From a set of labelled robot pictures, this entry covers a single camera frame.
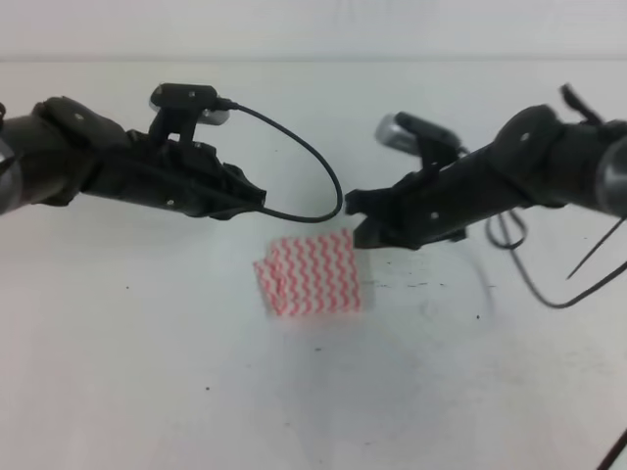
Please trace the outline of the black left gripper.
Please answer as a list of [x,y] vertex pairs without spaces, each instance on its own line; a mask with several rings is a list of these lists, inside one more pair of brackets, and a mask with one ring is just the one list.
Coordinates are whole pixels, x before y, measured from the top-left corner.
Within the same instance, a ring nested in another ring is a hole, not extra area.
[[266,190],[234,164],[223,164],[217,149],[192,142],[155,143],[131,130],[127,148],[105,152],[82,186],[89,196],[145,206],[190,217],[231,219],[265,206]]

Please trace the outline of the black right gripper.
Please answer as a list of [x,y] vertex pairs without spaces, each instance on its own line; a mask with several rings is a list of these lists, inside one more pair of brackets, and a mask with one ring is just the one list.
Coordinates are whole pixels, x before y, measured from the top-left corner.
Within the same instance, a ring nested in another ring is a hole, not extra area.
[[466,227],[487,218],[490,167],[460,161],[436,175],[407,174],[391,187],[353,190],[346,194],[347,215],[384,215],[381,223],[366,218],[353,233],[359,250],[404,249],[459,242]]

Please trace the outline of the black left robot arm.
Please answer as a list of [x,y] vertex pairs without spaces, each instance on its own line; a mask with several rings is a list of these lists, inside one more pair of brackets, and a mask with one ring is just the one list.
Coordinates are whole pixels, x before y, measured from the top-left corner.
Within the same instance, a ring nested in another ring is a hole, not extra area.
[[265,190],[194,141],[200,115],[165,106],[143,133],[56,97],[4,119],[1,212],[66,207],[79,194],[217,220],[262,209]]

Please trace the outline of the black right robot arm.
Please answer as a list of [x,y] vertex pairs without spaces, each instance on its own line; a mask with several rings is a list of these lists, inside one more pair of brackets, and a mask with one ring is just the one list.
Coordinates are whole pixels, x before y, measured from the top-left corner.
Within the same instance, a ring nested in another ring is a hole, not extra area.
[[567,85],[560,92],[583,121],[566,123],[550,106],[532,106],[471,153],[441,125],[408,113],[386,116],[377,142],[420,158],[422,168],[391,187],[346,195],[347,214],[364,217],[355,248],[418,250],[459,241],[476,222],[534,206],[625,217],[625,121],[602,120]]

